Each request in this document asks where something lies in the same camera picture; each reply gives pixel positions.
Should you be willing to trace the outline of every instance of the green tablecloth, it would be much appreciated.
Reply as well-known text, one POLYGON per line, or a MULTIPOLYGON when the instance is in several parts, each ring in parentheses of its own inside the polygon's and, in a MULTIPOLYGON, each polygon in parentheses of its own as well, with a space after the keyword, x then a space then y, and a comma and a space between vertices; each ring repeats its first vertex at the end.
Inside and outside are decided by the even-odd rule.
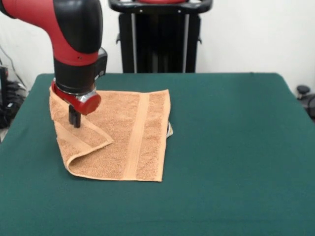
POLYGON ((0 235, 315 235, 315 125, 277 74, 108 74, 98 89, 169 89, 163 182, 64 168, 37 78, 0 145, 0 235))

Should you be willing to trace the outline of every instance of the black stand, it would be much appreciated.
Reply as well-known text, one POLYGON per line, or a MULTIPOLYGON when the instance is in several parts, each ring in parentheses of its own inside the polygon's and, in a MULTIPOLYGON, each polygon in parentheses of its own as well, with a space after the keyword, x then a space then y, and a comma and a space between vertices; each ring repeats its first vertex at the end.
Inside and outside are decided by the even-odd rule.
POLYGON ((201 3, 147 4, 109 0, 119 16, 123 72, 195 72, 201 3))

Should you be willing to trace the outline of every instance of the black machine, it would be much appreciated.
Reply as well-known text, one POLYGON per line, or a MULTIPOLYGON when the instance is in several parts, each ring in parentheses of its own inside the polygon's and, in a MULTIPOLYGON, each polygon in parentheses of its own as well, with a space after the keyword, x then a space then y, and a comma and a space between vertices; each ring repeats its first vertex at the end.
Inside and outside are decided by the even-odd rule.
POLYGON ((193 73, 200 17, 212 0, 109 0, 118 12, 124 73, 193 73))
POLYGON ((298 100, 309 114, 309 116, 315 120, 315 93, 310 93, 310 88, 305 85, 300 85, 297 87, 298 91, 298 100))

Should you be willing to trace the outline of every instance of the black cable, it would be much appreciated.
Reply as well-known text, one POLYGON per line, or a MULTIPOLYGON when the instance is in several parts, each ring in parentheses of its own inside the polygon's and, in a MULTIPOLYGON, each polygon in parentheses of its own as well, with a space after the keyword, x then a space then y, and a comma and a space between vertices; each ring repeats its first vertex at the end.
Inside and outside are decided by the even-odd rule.
POLYGON ((13 63, 12 58, 6 53, 6 51, 3 49, 3 47, 1 46, 1 44, 0 44, 0 50, 1 50, 1 51, 3 52, 3 54, 10 60, 11 65, 12 65, 12 70, 13 70, 14 74, 16 75, 16 77, 19 79, 19 81, 21 82, 21 84, 23 84, 23 86, 26 87, 25 84, 24 84, 24 82, 23 82, 23 80, 21 79, 21 77, 18 75, 18 73, 17 73, 16 70, 15 70, 14 63, 13 63))
POLYGON ((308 114, 311 116, 311 107, 310 107, 310 105, 311 105, 311 102, 313 101, 315 99, 315 95, 313 95, 310 99, 309 99, 309 101, 308 101, 308 103, 307 103, 307 109, 308 109, 308 114))

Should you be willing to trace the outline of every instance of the green table surface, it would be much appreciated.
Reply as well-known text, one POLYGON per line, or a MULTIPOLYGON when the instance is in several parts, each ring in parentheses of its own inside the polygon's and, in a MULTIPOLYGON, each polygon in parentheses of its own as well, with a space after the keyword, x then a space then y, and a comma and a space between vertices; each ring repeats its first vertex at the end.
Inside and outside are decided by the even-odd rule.
POLYGON ((315 235, 315 125, 277 74, 108 74, 103 90, 169 89, 163 182, 63 166, 40 75, 0 145, 2 236, 315 235))

